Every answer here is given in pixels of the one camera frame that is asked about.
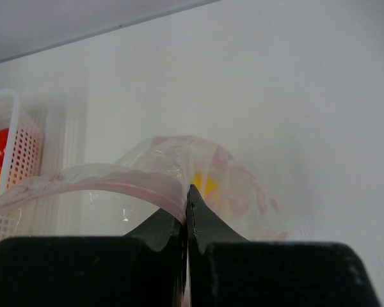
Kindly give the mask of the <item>small yellow fake fruit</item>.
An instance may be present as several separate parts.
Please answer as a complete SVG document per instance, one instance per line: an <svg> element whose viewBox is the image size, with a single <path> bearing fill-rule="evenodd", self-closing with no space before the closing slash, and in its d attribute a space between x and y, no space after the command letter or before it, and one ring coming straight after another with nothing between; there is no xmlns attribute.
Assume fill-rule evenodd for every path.
<svg viewBox="0 0 384 307"><path fill-rule="evenodd" d="M221 191L217 181L211 175L205 175L201 172L195 173L192 184L198 188L206 205L213 209L218 210L221 203Z"/></svg>

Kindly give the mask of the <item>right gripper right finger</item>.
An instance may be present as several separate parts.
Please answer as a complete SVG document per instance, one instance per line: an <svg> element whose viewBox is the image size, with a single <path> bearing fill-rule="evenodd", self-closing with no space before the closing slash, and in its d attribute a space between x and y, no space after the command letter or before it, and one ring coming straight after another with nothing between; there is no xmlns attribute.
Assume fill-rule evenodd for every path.
<svg viewBox="0 0 384 307"><path fill-rule="evenodd" d="M379 306L364 264L338 242L251 242L191 186L186 207L192 306Z"/></svg>

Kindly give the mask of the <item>clear zip top bag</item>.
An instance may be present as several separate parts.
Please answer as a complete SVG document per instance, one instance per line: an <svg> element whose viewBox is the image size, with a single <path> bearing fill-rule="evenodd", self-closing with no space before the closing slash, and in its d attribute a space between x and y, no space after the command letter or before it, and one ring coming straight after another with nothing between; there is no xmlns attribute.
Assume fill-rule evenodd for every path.
<svg viewBox="0 0 384 307"><path fill-rule="evenodd" d="M113 164L83 164L54 175L29 177L0 195L0 214L47 196L106 191L156 205L180 222L195 173L217 181L221 203L214 211L249 240L284 240L282 211L255 177L222 146L195 136L142 141Z"/></svg>

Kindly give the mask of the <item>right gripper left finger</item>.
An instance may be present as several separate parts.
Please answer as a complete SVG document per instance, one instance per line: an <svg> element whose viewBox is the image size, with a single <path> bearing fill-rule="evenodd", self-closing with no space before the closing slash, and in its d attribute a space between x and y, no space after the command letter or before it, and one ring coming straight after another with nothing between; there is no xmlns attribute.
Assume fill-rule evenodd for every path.
<svg viewBox="0 0 384 307"><path fill-rule="evenodd" d="M183 227L158 210L122 236L0 242L0 306L176 306Z"/></svg>

